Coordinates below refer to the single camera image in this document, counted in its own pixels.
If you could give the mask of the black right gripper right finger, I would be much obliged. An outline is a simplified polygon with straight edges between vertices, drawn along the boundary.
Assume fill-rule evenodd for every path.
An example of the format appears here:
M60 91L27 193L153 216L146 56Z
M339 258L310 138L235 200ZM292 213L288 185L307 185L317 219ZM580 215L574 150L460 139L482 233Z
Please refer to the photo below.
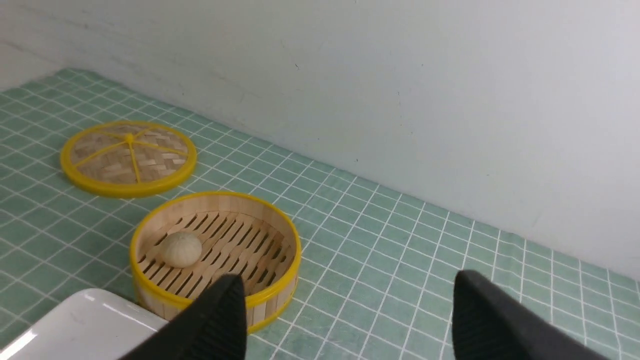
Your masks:
M452 348L457 360L603 360L473 269L454 280Z

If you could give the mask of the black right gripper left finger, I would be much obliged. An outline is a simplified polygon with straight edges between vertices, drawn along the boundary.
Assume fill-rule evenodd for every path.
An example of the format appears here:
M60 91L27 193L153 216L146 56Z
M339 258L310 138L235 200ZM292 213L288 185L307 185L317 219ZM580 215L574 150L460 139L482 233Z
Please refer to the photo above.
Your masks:
M226 274L122 360L244 360L248 325L242 278Z

